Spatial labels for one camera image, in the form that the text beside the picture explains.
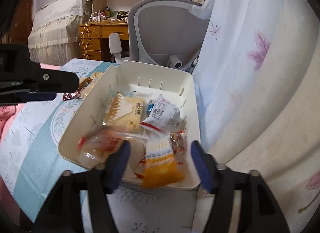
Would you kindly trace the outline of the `white floral quilt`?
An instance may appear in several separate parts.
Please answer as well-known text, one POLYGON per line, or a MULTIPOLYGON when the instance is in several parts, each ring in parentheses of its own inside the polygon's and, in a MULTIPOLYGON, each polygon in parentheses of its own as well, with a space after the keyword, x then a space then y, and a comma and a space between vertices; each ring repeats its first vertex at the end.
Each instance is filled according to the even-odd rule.
POLYGON ((291 232, 319 206, 319 19, 307 0, 215 0, 193 72, 203 149, 258 170, 291 232))

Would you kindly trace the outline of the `wooden desk with drawers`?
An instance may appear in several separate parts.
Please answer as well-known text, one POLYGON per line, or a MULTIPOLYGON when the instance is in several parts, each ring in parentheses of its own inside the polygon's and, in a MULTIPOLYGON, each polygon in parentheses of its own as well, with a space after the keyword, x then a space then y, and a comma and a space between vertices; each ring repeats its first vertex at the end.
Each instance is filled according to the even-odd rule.
MULTIPOLYGON (((111 11, 129 11, 136 3, 143 0, 93 0, 92 13, 102 13, 106 8, 111 11)), ((129 46, 127 24, 119 20, 101 20, 84 23, 79 26, 81 57, 95 61, 109 62, 111 54, 108 46, 109 35, 117 32, 125 46, 129 46)))

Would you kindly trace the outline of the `teal patterned bed sheet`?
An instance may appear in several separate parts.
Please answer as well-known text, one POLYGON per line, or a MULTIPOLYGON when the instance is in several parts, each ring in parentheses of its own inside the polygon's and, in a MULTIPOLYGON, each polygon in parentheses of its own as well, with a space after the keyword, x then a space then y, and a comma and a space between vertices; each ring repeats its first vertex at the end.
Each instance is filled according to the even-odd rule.
MULTIPOLYGON (((155 65, 127 62, 120 67, 107 62, 73 59, 62 67, 85 78, 102 72, 93 99, 29 102, 18 111, 1 142, 1 176, 16 203, 34 220, 51 188, 65 170, 82 172, 76 164, 81 136, 103 120, 109 94, 138 91, 152 99, 164 96, 178 106, 187 125, 189 141, 200 137, 194 82, 191 74, 155 65)), ((131 152, 120 186, 108 202, 120 232, 201 232, 207 213, 199 212, 199 177, 191 157, 183 167, 185 181, 164 189, 145 190, 134 170, 144 154, 131 152)))

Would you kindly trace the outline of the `red white snack packet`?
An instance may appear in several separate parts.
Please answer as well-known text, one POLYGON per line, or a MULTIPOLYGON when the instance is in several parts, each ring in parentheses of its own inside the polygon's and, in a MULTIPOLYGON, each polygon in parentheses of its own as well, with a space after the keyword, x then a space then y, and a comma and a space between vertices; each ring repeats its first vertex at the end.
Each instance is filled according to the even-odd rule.
POLYGON ((157 134, 176 132, 181 124, 180 109, 159 95, 148 117, 140 125, 157 134))

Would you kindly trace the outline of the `clear bag pale bread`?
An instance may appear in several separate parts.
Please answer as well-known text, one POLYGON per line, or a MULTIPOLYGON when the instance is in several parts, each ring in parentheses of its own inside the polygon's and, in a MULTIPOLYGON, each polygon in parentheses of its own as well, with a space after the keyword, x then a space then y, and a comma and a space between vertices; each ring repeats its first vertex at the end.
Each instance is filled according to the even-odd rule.
POLYGON ((91 91, 91 89, 95 86, 99 78, 103 75, 103 72, 94 72, 89 77, 89 80, 87 84, 83 87, 80 93, 80 98, 85 99, 85 97, 88 95, 88 93, 91 91))

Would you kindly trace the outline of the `large clear cake bag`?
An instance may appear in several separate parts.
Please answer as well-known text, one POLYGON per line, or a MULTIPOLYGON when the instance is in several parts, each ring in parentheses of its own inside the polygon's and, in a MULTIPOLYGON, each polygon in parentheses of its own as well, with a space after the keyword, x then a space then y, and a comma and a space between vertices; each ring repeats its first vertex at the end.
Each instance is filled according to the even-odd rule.
POLYGON ((105 109, 103 124, 124 132, 138 133, 147 99, 148 94, 137 91, 113 93, 105 109))

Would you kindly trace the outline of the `white plastic storage bin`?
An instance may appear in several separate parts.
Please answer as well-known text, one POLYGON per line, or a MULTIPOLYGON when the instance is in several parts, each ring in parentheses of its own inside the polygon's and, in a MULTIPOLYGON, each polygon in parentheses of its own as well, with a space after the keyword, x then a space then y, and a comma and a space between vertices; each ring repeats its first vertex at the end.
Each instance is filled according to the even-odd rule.
POLYGON ((200 139, 191 74, 124 61, 91 84, 59 144, 66 160, 91 169, 124 140, 131 155, 123 181, 191 190, 200 183, 190 144, 200 139))

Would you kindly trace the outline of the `grey office chair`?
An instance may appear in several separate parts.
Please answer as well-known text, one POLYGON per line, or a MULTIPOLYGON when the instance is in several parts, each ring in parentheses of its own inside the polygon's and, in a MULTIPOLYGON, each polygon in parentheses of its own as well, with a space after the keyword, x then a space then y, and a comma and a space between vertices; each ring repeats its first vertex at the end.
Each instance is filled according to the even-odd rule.
POLYGON ((143 0, 129 11, 128 61, 192 72, 215 0, 143 0))

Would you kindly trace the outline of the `pink blanket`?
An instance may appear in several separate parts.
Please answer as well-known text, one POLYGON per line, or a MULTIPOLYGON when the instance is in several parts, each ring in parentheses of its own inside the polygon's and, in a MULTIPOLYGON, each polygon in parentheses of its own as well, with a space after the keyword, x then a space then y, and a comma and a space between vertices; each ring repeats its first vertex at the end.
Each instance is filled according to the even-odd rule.
POLYGON ((1 132, 1 143, 3 142, 10 126, 14 122, 18 113, 24 107, 25 103, 20 103, 17 106, 1 106, 1 118, 0 118, 0 132, 1 132))

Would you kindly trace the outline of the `Lipo biscuit packet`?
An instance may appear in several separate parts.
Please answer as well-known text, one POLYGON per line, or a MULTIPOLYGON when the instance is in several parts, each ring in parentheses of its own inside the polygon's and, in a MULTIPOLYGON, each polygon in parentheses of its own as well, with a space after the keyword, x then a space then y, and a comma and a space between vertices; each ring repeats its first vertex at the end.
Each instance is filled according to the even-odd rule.
POLYGON ((126 140, 131 147, 129 166, 134 169, 145 153, 148 138, 146 134, 127 132, 117 126, 102 125, 80 138, 79 156, 76 159, 82 166, 91 169, 97 164, 104 163, 126 140))

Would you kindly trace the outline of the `peanut snack bag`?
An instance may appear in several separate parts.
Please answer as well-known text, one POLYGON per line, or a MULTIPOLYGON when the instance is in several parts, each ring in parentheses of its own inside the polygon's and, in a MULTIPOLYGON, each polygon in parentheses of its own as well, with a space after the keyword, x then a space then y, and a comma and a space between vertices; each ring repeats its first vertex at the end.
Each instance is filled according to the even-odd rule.
POLYGON ((170 134, 171 148, 174 153, 178 165, 185 163, 185 156, 187 153, 187 141, 185 131, 178 131, 170 134))

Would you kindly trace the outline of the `small dark red packet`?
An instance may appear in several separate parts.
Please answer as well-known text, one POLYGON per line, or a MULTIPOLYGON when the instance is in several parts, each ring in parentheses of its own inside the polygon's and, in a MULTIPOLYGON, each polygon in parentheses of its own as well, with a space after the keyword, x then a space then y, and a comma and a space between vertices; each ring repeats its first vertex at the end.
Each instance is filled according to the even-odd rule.
POLYGON ((64 93, 62 100, 73 100, 76 98, 80 98, 81 92, 84 88, 86 88, 93 81, 92 77, 80 78, 78 89, 73 93, 64 93))

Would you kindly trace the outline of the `orange snack packet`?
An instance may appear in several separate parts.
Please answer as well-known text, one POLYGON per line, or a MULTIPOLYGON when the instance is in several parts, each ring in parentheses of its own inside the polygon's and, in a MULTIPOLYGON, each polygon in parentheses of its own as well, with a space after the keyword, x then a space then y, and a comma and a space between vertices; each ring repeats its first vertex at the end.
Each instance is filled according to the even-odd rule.
POLYGON ((178 168, 170 137, 153 137, 146 142, 146 163, 142 188, 152 189, 184 180, 178 168))

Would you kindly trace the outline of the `lace covered cabinet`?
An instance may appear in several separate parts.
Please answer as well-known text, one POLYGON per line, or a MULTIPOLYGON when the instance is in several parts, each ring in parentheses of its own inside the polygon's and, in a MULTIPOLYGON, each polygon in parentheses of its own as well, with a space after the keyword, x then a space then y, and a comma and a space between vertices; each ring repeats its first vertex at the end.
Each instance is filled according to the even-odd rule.
POLYGON ((28 37, 31 60, 63 66, 80 58, 79 26, 90 14, 91 3, 86 0, 57 0, 38 11, 28 37))

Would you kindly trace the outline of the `blue white candy packet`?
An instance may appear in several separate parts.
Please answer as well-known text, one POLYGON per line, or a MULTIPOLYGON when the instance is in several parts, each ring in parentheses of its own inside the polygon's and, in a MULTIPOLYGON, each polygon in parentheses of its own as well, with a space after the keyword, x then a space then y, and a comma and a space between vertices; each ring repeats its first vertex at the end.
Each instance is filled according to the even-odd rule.
POLYGON ((150 100, 150 101, 149 101, 149 103, 148 103, 148 109, 147 109, 147 112, 146 112, 146 116, 147 116, 147 117, 151 114, 155 103, 156 103, 156 100, 150 100))

